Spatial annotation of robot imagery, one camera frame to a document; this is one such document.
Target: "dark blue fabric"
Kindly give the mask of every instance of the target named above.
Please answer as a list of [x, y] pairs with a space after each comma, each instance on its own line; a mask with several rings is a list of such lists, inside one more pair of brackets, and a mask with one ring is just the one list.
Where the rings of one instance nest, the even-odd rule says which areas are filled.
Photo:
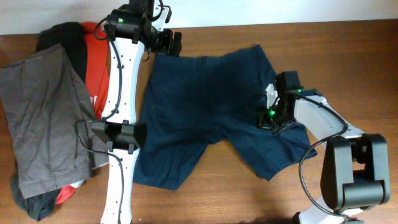
[[[244, 107], [249, 95], [275, 85], [275, 76], [259, 45], [222, 57], [157, 55], [140, 114], [148, 133], [134, 182], [175, 190], [207, 145], [224, 139], [267, 180], [297, 163], [310, 145], [305, 127], [297, 124], [273, 136], [257, 129], [256, 117]], [[251, 100], [250, 107], [264, 103]]]

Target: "white wall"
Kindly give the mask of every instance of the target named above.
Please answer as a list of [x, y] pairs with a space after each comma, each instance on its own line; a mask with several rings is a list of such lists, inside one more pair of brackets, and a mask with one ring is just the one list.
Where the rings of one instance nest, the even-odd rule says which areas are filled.
[[[99, 21], [128, 0], [0, 0], [0, 34], [37, 33], [67, 21]], [[398, 17], [398, 0], [164, 0], [167, 27], [349, 21]]]

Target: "wooden table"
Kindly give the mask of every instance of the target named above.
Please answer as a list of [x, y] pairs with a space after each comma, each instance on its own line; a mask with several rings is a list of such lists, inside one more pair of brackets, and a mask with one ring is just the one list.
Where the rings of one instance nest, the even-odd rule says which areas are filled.
[[[321, 22], [175, 29], [183, 33], [181, 55], [223, 55], [261, 44], [277, 73], [298, 70], [305, 88], [317, 88], [351, 124], [381, 133], [389, 145], [390, 202], [358, 217], [367, 223], [398, 220], [398, 20]], [[36, 35], [0, 36], [0, 65], [35, 51]], [[140, 111], [153, 60], [141, 63], [137, 87]], [[17, 207], [9, 187], [15, 172], [12, 139], [0, 113], [0, 223], [35, 223]], [[304, 165], [308, 188], [320, 195], [323, 149]], [[108, 167], [96, 171], [72, 198], [41, 223], [99, 223]], [[290, 218], [306, 209], [297, 165], [270, 182], [258, 179], [228, 141], [208, 146], [176, 191], [134, 185], [133, 223], [251, 223]]]

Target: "gray cloth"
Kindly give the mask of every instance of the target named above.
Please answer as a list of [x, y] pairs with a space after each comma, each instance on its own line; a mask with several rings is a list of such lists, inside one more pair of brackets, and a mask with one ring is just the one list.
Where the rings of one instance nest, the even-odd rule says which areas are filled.
[[[78, 144], [74, 123], [93, 119], [95, 113], [60, 44], [0, 69], [0, 98], [24, 198], [91, 177], [96, 165]], [[94, 134], [82, 133], [88, 144]], [[96, 150], [106, 150], [98, 138], [92, 140]]]

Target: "red fabric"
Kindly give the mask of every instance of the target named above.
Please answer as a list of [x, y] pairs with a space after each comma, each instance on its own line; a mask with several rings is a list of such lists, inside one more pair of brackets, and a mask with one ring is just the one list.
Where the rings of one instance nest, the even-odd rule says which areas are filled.
[[[101, 119], [109, 86], [108, 68], [106, 68], [108, 41], [95, 38], [94, 29], [96, 23], [85, 22], [81, 25], [85, 31], [87, 45], [86, 87], [94, 106], [95, 115], [97, 119]], [[98, 37], [104, 37], [106, 34], [98, 29], [97, 35]]]
[[60, 191], [60, 194], [58, 195], [57, 200], [55, 201], [55, 204], [58, 205], [64, 201], [66, 201], [68, 198], [70, 198], [73, 193], [75, 193], [76, 188], [71, 187], [70, 185], [63, 187]]

